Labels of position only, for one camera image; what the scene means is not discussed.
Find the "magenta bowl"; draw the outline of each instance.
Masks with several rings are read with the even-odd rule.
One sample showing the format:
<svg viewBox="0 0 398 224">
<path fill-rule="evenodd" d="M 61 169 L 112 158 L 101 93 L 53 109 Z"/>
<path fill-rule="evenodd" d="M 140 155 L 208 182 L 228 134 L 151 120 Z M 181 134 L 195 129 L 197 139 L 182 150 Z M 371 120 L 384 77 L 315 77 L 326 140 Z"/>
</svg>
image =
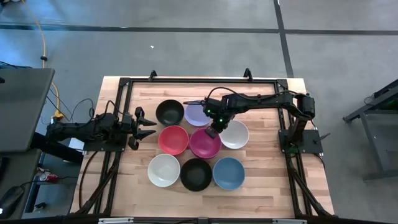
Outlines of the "magenta bowl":
<svg viewBox="0 0 398 224">
<path fill-rule="evenodd" d="M 214 139 L 210 138 L 206 128 L 197 129 L 189 140 L 191 151 L 201 159 L 211 159 L 217 155 L 221 149 L 221 138 L 219 135 Z"/>
</svg>

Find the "black metal frame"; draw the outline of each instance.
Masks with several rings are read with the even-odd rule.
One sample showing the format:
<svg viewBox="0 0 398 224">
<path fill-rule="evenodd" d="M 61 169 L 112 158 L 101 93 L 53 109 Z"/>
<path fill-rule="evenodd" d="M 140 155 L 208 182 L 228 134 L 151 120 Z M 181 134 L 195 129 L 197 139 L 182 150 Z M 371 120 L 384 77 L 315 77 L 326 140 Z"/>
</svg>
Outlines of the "black metal frame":
<svg viewBox="0 0 398 224">
<path fill-rule="evenodd" d="M 352 123 L 356 118 L 360 118 L 365 129 L 365 133 L 368 137 L 370 147 L 375 155 L 377 168 L 379 172 L 368 174 L 363 177 L 363 180 L 376 180 L 390 177 L 398 177 L 398 169 L 394 169 L 391 166 L 388 151 L 384 148 L 377 147 L 376 134 L 369 127 L 368 114 L 397 114 L 396 110 L 386 110 L 383 106 L 392 101 L 398 99 L 398 80 L 388 84 L 381 90 L 373 93 L 373 99 L 371 102 L 360 107 L 358 110 L 352 112 L 348 116 L 345 116 L 343 120 L 346 123 Z"/>
<path fill-rule="evenodd" d="M 270 84 L 274 86 L 274 90 L 276 93 L 283 91 L 283 90 L 288 90 L 288 84 L 286 79 L 253 79 L 250 70 L 247 68 L 244 73 L 244 77 L 247 79 L 235 79 L 235 78 L 162 78 L 158 77 L 155 71 L 152 71 L 151 75 L 149 78 L 120 78 L 119 80 L 119 86 L 118 86 L 118 92 L 116 95 L 116 101 L 115 101 L 115 110 L 114 114 L 117 115 L 117 110 L 119 109 L 121 105 L 121 97 L 123 95 L 123 90 L 124 87 L 127 86 L 127 95 L 126 95 L 126 100 L 124 102 L 124 109 L 123 112 L 128 112 L 130 101 L 131 101 L 131 93 L 132 93 L 132 88 L 134 83 L 255 83 L 255 84 Z M 284 119 L 284 114 L 282 109 L 278 109 L 278 114 L 279 114 L 279 124 L 281 129 L 286 129 L 285 125 L 285 119 Z M 290 124 L 293 123 L 293 117 L 289 114 L 289 122 Z M 103 167 L 101 170 L 101 177 L 100 177 L 100 183 L 104 181 L 104 178 L 106 177 L 106 174 L 108 173 L 108 164 L 109 160 L 111 157 L 112 152 L 105 152 L 105 157 L 103 161 Z M 119 164 L 120 163 L 120 158 L 121 158 L 121 152 L 115 152 L 115 157 L 114 157 L 114 163 Z M 291 158 L 289 157 L 289 154 L 285 153 L 285 159 L 286 163 L 288 164 L 291 162 Z M 304 174 L 304 168 L 303 168 L 303 162 L 302 162 L 302 157 L 300 153 L 297 155 L 297 165 L 298 165 L 298 174 L 303 180 L 303 184 L 306 185 L 305 182 L 305 174 Z M 292 202 L 293 202 L 293 209 L 294 209 L 294 215 L 295 217 L 299 216 L 302 214 L 300 207 L 299 207 L 299 200 L 297 197 L 297 189 L 295 187 L 295 179 L 294 179 L 294 174 L 293 171 L 289 168 L 287 168 L 288 172 L 288 177 L 289 177 L 289 185 L 290 185 L 290 193 L 292 196 Z M 106 207 L 103 211 L 103 213 L 107 214 L 110 216 L 112 206 L 113 206 L 113 197 L 114 197 L 114 191 L 116 188 L 116 180 L 118 177 L 118 173 L 116 172 L 111 179 L 111 183 L 109 186 L 109 193 L 108 193 L 108 199 L 106 202 Z M 94 213 L 101 213 L 101 202 L 102 202 L 102 192 L 100 193 L 100 196 L 95 202 L 95 207 L 94 207 Z M 312 209 L 310 206 L 310 202 L 308 201 L 308 198 L 304 197 L 305 200 L 305 213 L 307 215 L 312 214 Z M 175 220 L 174 218 L 162 218 L 163 221 L 165 220 Z M 264 222 L 265 219 L 248 219 L 251 222 Z"/>
</svg>

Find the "butcher block tabletop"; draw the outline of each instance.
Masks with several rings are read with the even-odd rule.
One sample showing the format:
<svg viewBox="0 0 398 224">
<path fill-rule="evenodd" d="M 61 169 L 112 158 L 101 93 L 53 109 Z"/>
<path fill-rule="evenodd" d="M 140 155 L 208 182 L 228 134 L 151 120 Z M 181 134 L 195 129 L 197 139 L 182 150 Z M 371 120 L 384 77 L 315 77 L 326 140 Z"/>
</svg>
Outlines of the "butcher block tabletop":
<svg viewBox="0 0 398 224">
<path fill-rule="evenodd" d="M 120 77 L 104 77 L 96 105 L 96 114 L 104 112 L 108 100 L 115 101 L 119 79 Z M 306 93 L 303 79 L 289 78 L 287 81 L 290 90 Z M 280 125 L 276 109 L 251 110 L 236 115 L 235 120 L 243 122 L 249 129 L 248 143 L 242 149 L 227 149 L 222 146 L 216 157 L 207 160 L 212 168 L 215 162 L 223 157 L 234 157 L 240 160 L 246 171 L 246 178 L 238 190 L 223 190 L 214 183 L 214 180 L 207 189 L 201 192 L 187 190 L 180 179 L 165 188 L 156 187 L 150 182 L 147 176 L 149 162 L 156 155 L 163 153 L 157 141 L 160 132 L 165 127 L 156 120 L 157 105 L 168 99 L 181 103 L 202 100 L 211 89 L 218 86 L 253 96 L 275 93 L 273 85 L 258 83 L 134 83 L 130 113 L 134 113 L 135 108 L 141 106 L 145 111 L 146 119 L 155 121 L 158 125 L 143 127 L 143 129 L 155 129 L 156 133 L 141 141 L 137 151 L 126 146 L 126 150 L 122 153 L 111 213 L 113 217 L 294 217 L 286 161 L 279 147 L 277 132 Z M 230 92 L 219 89 L 214 91 L 211 97 L 221 99 L 226 94 Z M 124 95 L 121 100 L 121 110 L 124 107 L 125 98 Z M 187 130 L 189 135 L 196 130 L 196 127 L 190 125 L 185 118 L 180 125 Z M 89 152 L 83 160 L 78 183 L 91 154 L 92 152 Z M 181 166 L 194 157 L 189 149 L 176 156 Z M 88 167 L 82 186 L 83 203 L 98 186 L 103 158 L 104 152 L 97 153 Z M 302 159 L 308 188 L 322 206 L 333 213 L 325 170 L 321 161 L 312 154 L 303 154 Z M 304 213 L 302 192 L 298 185 L 296 186 L 300 208 Z M 78 210 L 78 189 L 79 185 L 76 186 L 70 212 Z M 104 191 L 101 211 L 105 207 L 107 196 L 108 188 Z"/>
</svg>

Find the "blue bowl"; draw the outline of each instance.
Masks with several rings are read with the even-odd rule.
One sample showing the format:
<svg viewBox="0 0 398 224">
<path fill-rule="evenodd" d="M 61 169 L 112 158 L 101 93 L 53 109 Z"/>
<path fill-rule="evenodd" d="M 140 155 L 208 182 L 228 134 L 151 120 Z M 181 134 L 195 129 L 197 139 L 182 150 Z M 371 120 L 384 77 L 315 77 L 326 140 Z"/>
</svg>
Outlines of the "blue bowl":
<svg viewBox="0 0 398 224">
<path fill-rule="evenodd" d="M 216 184 L 224 190 L 236 190 L 244 181 L 242 163 L 232 157 L 225 157 L 216 162 L 213 168 L 213 178 Z"/>
</svg>

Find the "concrete floor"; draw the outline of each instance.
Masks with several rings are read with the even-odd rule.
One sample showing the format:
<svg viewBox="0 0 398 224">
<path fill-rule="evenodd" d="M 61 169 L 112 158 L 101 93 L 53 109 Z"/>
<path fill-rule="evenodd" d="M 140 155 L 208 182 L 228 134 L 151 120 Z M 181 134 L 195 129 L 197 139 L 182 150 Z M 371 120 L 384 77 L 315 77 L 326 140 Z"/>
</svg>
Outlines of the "concrete floor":
<svg viewBox="0 0 398 224">
<path fill-rule="evenodd" d="M 396 30 L 393 0 L 280 0 L 286 29 Z M 85 26 L 277 28 L 271 0 L 30 0 L 41 23 Z M 0 13 L 0 23 L 32 23 L 20 3 Z M 104 75 L 287 77 L 279 34 L 46 31 L 48 67 L 69 108 L 96 102 Z M 335 213 L 345 218 L 396 223 L 398 180 L 364 183 L 376 171 L 362 124 L 342 117 L 397 78 L 398 36 L 288 35 L 294 77 L 304 78 L 317 102 L 315 124 L 323 141 Z M 40 67 L 36 30 L 0 30 L 0 60 Z M 88 105 L 75 121 L 88 119 Z M 54 108 L 44 107 L 48 122 Z M 45 125 L 37 130 L 45 132 Z M 69 201 L 62 199 L 66 205 Z"/>
</svg>

